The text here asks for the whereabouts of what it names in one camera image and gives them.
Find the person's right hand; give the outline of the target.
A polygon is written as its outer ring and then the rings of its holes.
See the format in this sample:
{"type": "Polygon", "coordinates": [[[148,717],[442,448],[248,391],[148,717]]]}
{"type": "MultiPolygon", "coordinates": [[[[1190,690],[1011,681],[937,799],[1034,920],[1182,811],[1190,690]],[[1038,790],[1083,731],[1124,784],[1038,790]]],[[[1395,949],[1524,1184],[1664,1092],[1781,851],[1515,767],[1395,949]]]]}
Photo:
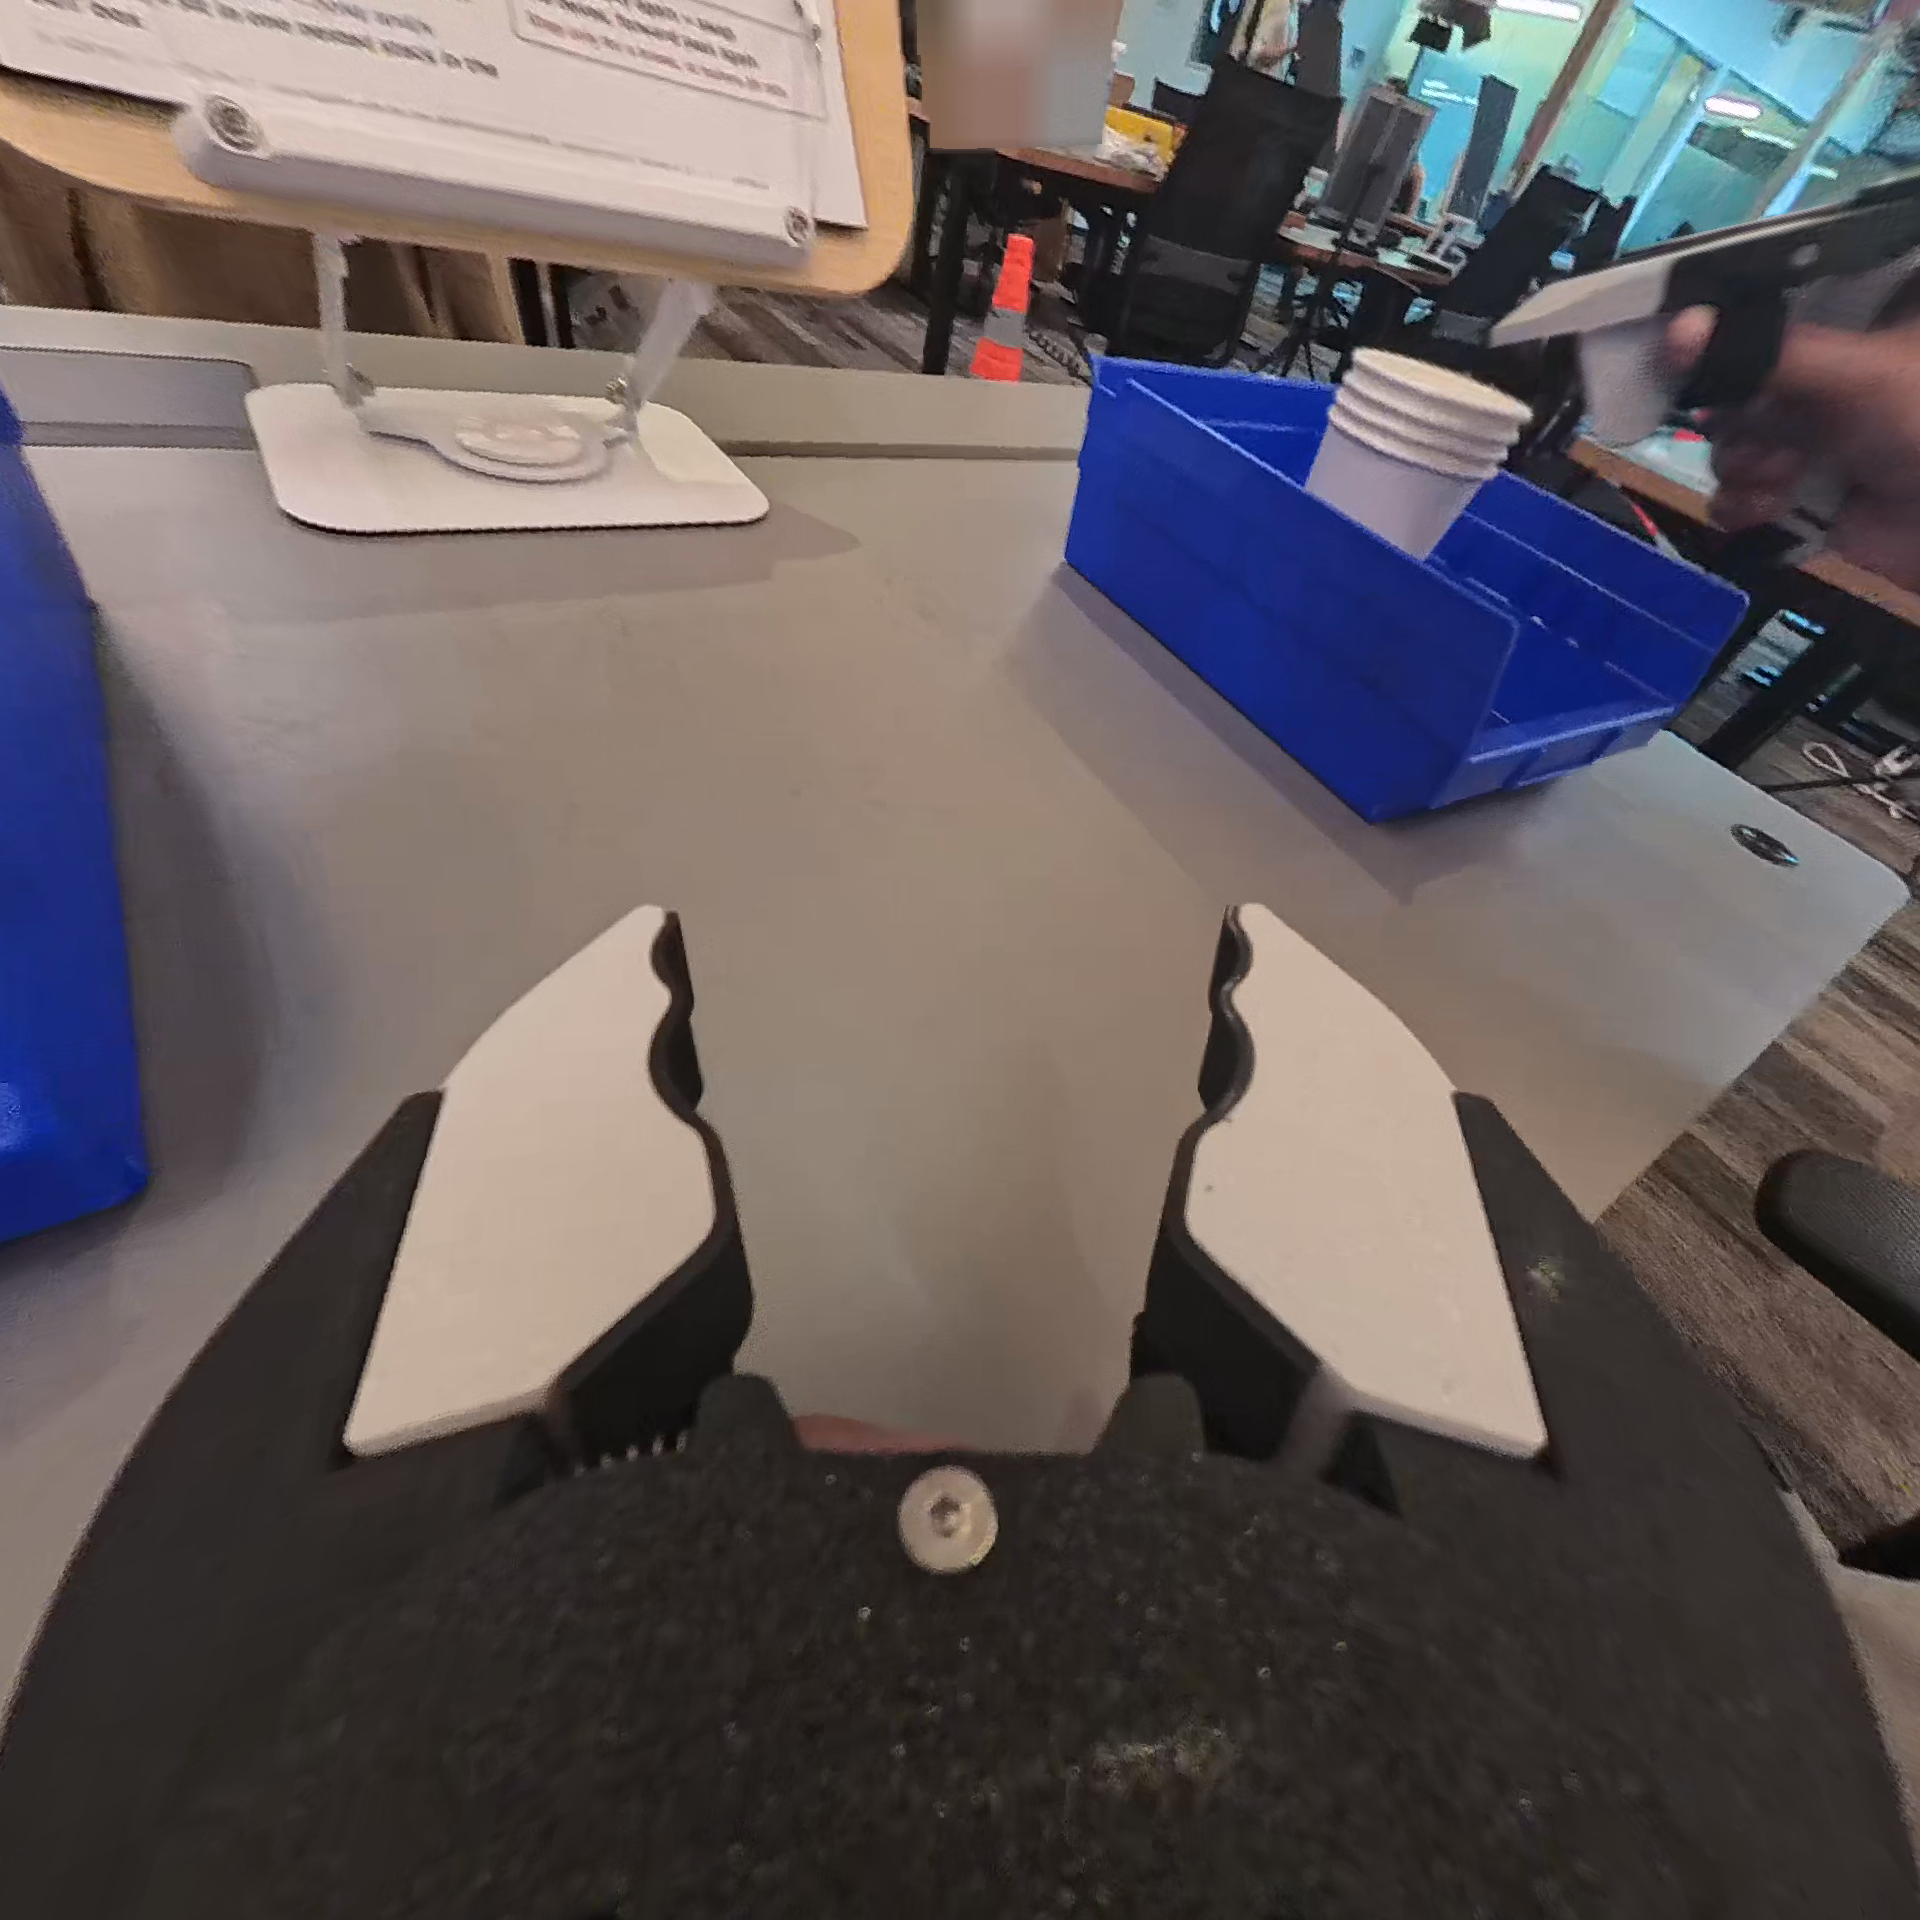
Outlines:
{"type": "Polygon", "coordinates": [[[1785,320],[1755,402],[1711,411],[1711,516],[1776,528],[1799,478],[1834,478],[1825,549],[1920,587],[1920,320],[1785,320]]]}

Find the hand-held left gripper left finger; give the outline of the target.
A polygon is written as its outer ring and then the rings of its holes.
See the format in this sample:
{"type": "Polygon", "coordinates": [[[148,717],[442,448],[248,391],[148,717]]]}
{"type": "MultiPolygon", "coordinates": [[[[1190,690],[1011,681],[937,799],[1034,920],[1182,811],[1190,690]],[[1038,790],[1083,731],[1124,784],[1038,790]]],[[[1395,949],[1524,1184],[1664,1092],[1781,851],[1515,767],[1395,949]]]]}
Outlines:
{"type": "Polygon", "coordinates": [[[536,1422],[576,1459],[671,1446],[749,1336],[688,957],[628,907],[447,1069],[341,1446],[536,1422]]]}

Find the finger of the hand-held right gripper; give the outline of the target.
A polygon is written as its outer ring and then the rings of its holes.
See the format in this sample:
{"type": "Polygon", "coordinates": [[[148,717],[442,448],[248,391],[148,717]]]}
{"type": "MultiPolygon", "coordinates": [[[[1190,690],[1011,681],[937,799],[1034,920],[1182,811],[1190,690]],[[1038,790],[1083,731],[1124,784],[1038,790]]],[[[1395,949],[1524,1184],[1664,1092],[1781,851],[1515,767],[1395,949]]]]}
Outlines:
{"type": "Polygon", "coordinates": [[[1531,340],[1577,349],[1585,436],[1599,448],[1653,437],[1684,390],[1667,365],[1667,258],[1566,273],[1487,331],[1487,349],[1531,340]]]}

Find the black office chair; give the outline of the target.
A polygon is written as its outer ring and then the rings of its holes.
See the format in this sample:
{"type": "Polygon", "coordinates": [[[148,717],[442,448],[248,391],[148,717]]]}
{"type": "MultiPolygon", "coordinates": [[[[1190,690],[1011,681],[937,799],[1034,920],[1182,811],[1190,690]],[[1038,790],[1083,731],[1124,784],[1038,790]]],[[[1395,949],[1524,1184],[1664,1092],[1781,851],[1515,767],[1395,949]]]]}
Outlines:
{"type": "Polygon", "coordinates": [[[1920,1355],[1920,1189],[1909,1177],[1785,1150],[1755,1184],[1755,1231],[1909,1364],[1920,1355]]]}

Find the blue plastic bin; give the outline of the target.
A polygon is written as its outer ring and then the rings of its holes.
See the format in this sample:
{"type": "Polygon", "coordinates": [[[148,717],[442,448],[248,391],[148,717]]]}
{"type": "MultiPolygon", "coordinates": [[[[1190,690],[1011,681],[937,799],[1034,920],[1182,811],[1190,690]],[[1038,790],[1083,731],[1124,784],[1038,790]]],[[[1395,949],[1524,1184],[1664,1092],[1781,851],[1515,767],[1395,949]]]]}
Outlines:
{"type": "Polygon", "coordinates": [[[0,402],[0,1245],[143,1177],[101,617],[0,402]]]}
{"type": "Polygon", "coordinates": [[[1311,493],[1326,379],[1104,352],[1064,565],[1359,820],[1644,751],[1748,596],[1491,471],[1429,557],[1311,493]]]}

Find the stack of nested white cups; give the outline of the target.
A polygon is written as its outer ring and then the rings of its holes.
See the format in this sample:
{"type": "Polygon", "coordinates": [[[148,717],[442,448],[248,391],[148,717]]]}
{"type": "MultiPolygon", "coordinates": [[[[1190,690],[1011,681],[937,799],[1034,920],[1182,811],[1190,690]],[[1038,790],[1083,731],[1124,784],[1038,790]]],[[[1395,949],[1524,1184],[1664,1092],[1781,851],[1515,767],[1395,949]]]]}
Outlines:
{"type": "Polygon", "coordinates": [[[1429,557],[1470,493],[1504,464],[1531,409],[1384,349],[1353,349],[1333,379],[1311,500],[1429,557]]]}

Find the wooden display board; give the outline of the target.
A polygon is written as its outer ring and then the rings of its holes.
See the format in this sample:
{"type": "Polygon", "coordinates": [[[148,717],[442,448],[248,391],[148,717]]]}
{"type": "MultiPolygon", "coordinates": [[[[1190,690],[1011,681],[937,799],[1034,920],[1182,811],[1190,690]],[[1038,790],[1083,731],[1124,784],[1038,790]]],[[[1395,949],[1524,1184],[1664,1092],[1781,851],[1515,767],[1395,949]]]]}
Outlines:
{"type": "Polygon", "coordinates": [[[855,126],[855,179],[870,194],[858,231],[814,231],[804,251],[754,242],[732,265],[698,265],[667,242],[582,242],[582,237],[533,237],[522,222],[430,222],[394,210],[341,210],[307,194],[256,194],[202,182],[169,126],[169,103],[58,85],[8,75],[8,149],[39,159],[45,171],[119,188],[156,210],[196,210],[231,222],[277,222],[277,231],[350,231],[361,242],[436,242],[436,251],[484,251],[605,273],[698,273],[698,280],[754,280],[754,292],[804,292],[804,293],[858,293],[871,292],[902,242],[909,242],[909,90],[902,90],[902,28],[896,6],[833,6],[833,45],[851,81],[851,126],[855,126]]]}

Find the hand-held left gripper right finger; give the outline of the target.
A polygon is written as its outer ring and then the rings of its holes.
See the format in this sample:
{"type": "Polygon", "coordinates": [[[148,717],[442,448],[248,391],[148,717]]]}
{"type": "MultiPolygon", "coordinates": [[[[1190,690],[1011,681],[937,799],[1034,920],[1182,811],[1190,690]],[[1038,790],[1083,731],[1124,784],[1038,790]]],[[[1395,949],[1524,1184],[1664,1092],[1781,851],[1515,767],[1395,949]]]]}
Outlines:
{"type": "Polygon", "coordinates": [[[1219,928],[1133,1374],[1202,1439],[1339,1481],[1380,1427],[1542,1459],[1498,1233],[1441,1060],[1285,913],[1219,928]]]}

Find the white document stand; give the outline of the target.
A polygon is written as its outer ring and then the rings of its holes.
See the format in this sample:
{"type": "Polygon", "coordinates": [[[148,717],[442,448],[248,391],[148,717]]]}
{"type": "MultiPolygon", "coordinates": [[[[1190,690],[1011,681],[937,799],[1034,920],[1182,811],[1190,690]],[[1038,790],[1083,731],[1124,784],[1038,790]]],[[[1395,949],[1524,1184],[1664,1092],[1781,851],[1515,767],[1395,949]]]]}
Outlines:
{"type": "MultiPolygon", "coordinates": [[[[196,85],[179,149],[202,182],[484,222],[576,242],[667,242],[698,265],[788,242],[768,188],[645,179],[626,159],[294,90],[196,85]]],[[[714,292],[667,273],[605,391],[383,390],[350,349],[350,231],[315,231],[324,379],[272,379],[248,409],[286,516],[350,537],[442,533],[683,533],[754,528],[763,487],[656,402],[714,292]]]]}

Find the printed instruction sheet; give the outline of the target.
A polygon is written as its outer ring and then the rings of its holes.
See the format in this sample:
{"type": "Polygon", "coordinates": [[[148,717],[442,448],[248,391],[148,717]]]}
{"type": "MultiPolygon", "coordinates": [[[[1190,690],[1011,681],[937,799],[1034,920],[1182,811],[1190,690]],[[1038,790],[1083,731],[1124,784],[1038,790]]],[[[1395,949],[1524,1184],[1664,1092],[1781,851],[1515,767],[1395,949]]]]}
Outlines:
{"type": "Polygon", "coordinates": [[[202,182],[387,210],[858,231],[833,6],[8,0],[8,75],[169,103],[202,182]]]}

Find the orange traffic cone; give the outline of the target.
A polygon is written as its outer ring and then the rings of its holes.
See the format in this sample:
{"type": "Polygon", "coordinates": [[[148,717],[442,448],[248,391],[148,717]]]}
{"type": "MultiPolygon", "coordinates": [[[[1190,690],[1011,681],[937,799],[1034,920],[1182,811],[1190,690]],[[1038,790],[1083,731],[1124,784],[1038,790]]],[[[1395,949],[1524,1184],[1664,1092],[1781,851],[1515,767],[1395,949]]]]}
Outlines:
{"type": "Polygon", "coordinates": [[[997,251],[995,304],[971,340],[971,379],[1018,379],[1027,375],[1027,304],[1034,304],[1034,237],[1011,231],[997,251]]]}

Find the black mesh chair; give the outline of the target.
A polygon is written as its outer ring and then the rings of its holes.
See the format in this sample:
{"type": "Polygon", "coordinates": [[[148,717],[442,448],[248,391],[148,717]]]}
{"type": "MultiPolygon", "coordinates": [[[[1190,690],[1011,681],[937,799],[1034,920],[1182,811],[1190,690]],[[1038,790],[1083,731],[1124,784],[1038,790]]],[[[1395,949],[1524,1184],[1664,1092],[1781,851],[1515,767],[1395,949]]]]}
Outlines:
{"type": "Polygon", "coordinates": [[[1114,352],[1177,365],[1221,365],[1237,352],[1263,265],[1333,126],[1333,90],[1290,85],[1241,57],[1210,75],[1190,131],[1133,231],[1114,352]]]}

